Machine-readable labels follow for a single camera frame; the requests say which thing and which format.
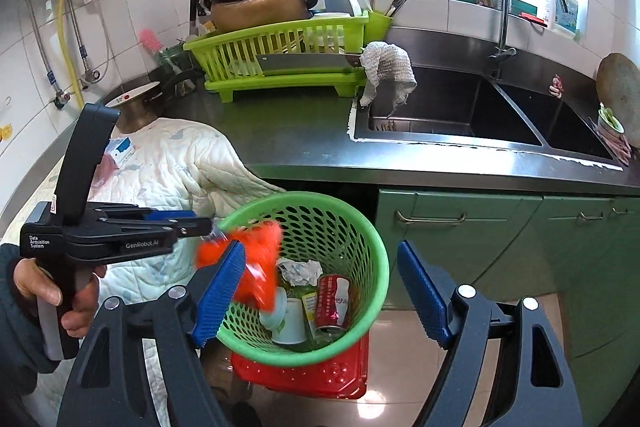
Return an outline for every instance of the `cutting board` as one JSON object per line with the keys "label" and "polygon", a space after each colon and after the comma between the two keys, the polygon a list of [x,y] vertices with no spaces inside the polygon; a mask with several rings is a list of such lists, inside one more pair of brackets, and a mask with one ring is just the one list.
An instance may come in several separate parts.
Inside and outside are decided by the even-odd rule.
{"label": "cutting board", "polygon": [[610,107],[625,127],[625,136],[640,147],[640,70],[625,55],[612,53],[602,59],[596,77],[598,98]]}

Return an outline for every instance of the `blue gripper pad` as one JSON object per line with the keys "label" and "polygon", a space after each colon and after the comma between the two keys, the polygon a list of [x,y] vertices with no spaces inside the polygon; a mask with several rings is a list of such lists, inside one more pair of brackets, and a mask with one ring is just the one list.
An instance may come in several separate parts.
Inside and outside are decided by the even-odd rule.
{"label": "blue gripper pad", "polygon": [[191,338],[196,346],[204,346],[218,334],[244,273],[244,264],[244,247],[241,243],[236,243],[223,259],[218,272],[198,302],[196,323],[191,331]]}
{"label": "blue gripper pad", "polygon": [[146,214],[146,221],[164,221],[165,219],[180,219],[180,218],[196,217],[196,213],[193,210],[154,210]]}
{"label": "blue gripper pad", "polygon": [[398,245],[398,271],[425,333],[448,349],[458,333],[450,307],[456,283],[442,268],[425,263],[406,241]]}

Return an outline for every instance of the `green cabinet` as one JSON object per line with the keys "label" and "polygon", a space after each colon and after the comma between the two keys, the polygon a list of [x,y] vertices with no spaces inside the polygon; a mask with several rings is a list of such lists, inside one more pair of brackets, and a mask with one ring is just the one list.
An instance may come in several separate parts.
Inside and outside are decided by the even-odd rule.
{"label": "green cabinet", "polygon": [[640,331],[569,360],[584,427],[596,427],[625,392],[640,365]]}
{"label": "green cabinet", "polygon": [[544,196],[524,230],[476,282],[478,289],[501,301],[566,290],[606,251],[613,204]]}
{"label": "green cabinet", "polygon": [[526,225],[539,196],[381,190],[376,217],[392,273],[386,305],[411,309],[396,269],[396,249],[412,241],[425,260],[472,283]]}
{"label": "green cabinet", "polygon": [[618,198],[607,248],[561,294],[568,352],[580,357],[640,329],[640,198]]}

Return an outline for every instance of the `pot lid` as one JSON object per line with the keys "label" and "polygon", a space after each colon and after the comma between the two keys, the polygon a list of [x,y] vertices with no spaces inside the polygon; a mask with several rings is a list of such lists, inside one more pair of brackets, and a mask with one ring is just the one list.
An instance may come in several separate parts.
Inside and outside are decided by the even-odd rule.
{"label": "pot lid", "polygon": [[159,86],[160,82],[150,82],[145,84],[144,86],[137,87],[136,89],[131,89],[126,93],[118,95],[116,98],[111,100],[111,102],[107,102],[107,107],[118,107],[125,102],[130,102],[131,100],[135,100],[139,98],[141,95],[145,94],[148,90],[153,89],[156,86]]}

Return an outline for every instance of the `white quilted cloth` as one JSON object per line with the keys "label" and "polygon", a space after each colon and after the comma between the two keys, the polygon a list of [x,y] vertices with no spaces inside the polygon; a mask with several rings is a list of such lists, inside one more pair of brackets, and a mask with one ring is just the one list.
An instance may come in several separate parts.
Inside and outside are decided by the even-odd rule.
{"label": "white quilted cloth", "polygon": [[367,74],[367,84],[360,99],[361,107],[367,107],[373,102],[380,82],[395,82],[393,110],[406,103],[407,97],[417,86],[409,55],[395,44],[370,42],[360,56],[360,63]]}
{"label": "white quilted cloth", "polygon": [[[213,127],[160,118],[129,136],[136,151],[92,200],[225,217],[255,198],[281,190],[251,174],[229,140]],[[198,238],[183,239],[171,254],[111,265],[100,281],[100,303],[111,295],[119,295],[127,303],[153,300],[172,285],[186,284],[194,272],[198,242]],[[168,427],[166,390],[155,342],[143,342],[156,410],[161,424]],[[42,402],[53,411],[60,408],[71,365],[72,360],[67,360],[53,375],[38,377],[36,395],[40,399],[32,396],[30,409],[41,409]],[[50,423],[52,414],[37,416],[43,415],[49,420],[41,420],[44,426]]]}

